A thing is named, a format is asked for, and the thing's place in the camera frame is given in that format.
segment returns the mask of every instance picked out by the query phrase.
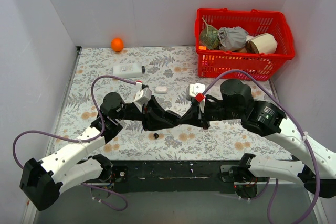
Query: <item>orange ball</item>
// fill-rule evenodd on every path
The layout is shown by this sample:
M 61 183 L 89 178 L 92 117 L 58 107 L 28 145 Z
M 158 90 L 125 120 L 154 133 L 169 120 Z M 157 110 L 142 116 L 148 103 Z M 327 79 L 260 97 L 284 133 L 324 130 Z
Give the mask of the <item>orange ball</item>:
M 121 39 L 115 38 L 111 42 L 111 47 L 115 52 L 120 52 L 124 48 L 124 43 L 122 42 Z

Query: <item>red component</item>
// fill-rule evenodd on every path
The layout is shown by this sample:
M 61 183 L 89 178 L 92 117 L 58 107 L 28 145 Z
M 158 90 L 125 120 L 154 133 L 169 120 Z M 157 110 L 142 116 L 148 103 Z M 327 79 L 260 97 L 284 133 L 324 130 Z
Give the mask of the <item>red component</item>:
M 195 97 L 197 102 L 202 102 L 205 96 L 202 93 L 198 93 Z
M 278 42 L 274 54 L 245 54 L 237 52 L 224 52 L 221 50 L 201 50 L 199 48 L 200 33 L 206 27 L 205 21 L 217 29 L 222 26 L 240 26 L 251 36 L 269 33 Z M 230 69 L 241 69 L 257 81 L 267 81 L 286 61 L 295 56 L 293 37 L 285 16 L 281 12 L 268 12 L 251 10 L 240 12 L 228 9 L 198 9 L 195 22 L 196 52 L 198 53 L 198 76 L 203 78 L 216 78 Z M 223 79 L 236 78 L 249 80 L 242 73 L 230 73 Z

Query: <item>floral tablecloth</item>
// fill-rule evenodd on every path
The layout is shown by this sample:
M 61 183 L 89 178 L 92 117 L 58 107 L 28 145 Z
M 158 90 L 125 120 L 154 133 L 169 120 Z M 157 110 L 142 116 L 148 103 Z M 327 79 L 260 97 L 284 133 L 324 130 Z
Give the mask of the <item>floral tablecloth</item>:
M 208 85 L 212 79 L 197 76 L 197 53 L 194 46 L 126 48 L 115 53 L 109 48 L 83 49 L 71 86 L 58 134 L 76 138 L 96 118 L 97 112 L 90 95 L 93 80 L 103 74 L 112 74 L 112 66 L 120 63 L 141 62 L 146 68 L 142 80 L 150 89 L 166 86 L 167 94 L 155 94 L 164 109 L 183 115 L 190 106 L 185 91 L 190 83 Z M 217 82 L 209 94 L 221 99 Z M 253 96 L 258 100 L 269 98 L 253 83 Z M 261 83 L 269 92 L 269 82 Z M 104 96 L 116 91 L 125 102 L 132 102 L 136 89 L 124 82 L 102 79 L 96 84 L 95 97 L 98 104 Z M 174 129 L 153 132 L 142 131 L 141 122 L 122 121 L 124 129 L 110 143 L 92 155 L 102 153 L 109 159 L 240 159 L 244 153 L 254 153 L 266 158 L 290 159 L 290 154 L 279 145 L 243 129 L 239 120 L 211 122 L 209 130 L 181 125 Z M 55 139 L 51 152 L 68 144 Z

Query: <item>green melon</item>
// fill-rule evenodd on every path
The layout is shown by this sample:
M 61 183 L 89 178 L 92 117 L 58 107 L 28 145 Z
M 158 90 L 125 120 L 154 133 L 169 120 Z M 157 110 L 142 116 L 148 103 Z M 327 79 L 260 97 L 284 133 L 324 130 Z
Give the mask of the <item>green melon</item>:
M 206 48 L 213 50 L 219 46 L 218 30 L 212 25 L 208 25 L 207 22 L 202 18 L 206 25 L 206 28 L 199 34 L 199 42 L 206 46 Z

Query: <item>white bottle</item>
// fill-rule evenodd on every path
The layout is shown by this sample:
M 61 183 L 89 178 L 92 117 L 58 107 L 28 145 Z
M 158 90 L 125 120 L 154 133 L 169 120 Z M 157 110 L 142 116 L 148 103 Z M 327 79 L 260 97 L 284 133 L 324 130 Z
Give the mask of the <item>white bottle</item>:
M 113 66 L 113 75 L 120 78 L 141 77 L 145 73 L 145 67 L 141 63 L 132 63 Z

